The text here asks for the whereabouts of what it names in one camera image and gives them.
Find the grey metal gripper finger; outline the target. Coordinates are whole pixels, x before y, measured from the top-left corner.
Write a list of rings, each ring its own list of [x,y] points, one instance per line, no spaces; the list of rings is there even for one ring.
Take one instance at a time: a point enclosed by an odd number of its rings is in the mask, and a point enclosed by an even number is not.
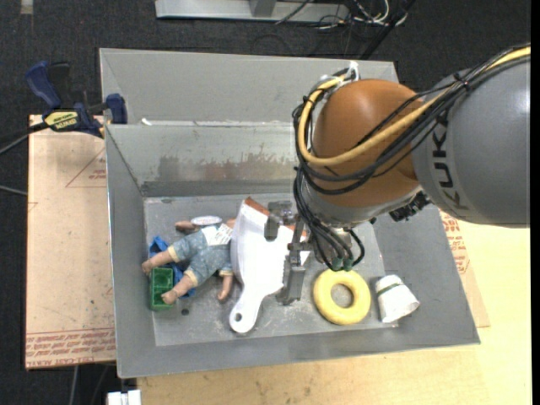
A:
[[[295,222],[296,218],[292,210],[292,202],[270,202],[268,204],[267,222],[265,223],[264,228],[265,239],[276,240],[278,237],[278,230],[281,225],[293,229]]]
[[[283,287],[277,295],[281,305],[291,305],[301,300],[306,267],[301,264],[298,257],[286,257]]]

